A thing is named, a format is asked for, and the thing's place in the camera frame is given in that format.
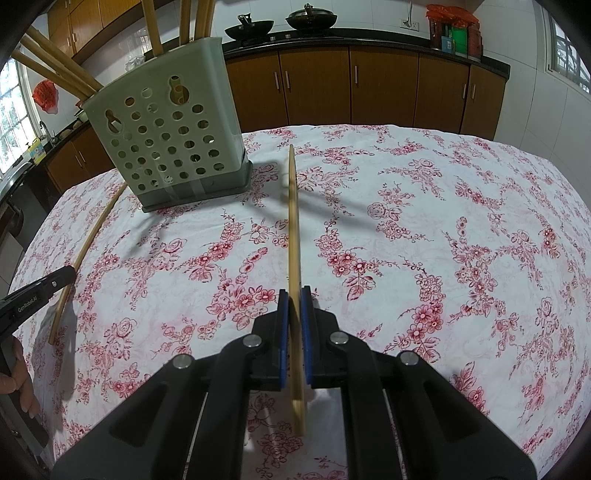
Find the person's left hand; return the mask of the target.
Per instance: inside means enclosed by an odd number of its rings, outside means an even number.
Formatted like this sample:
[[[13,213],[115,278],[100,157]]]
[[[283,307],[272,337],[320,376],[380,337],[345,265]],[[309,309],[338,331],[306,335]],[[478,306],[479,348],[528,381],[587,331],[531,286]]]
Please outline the person's left hand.
[[[14,336],[10,339],[12,353],[16,359],[10,375],[1,374],[1,395],[14,392],[19,393],[20,408],[30,418],[34,418],[40,409],[40,404],[34,395],[33,384],[23,357],[23,347]]]

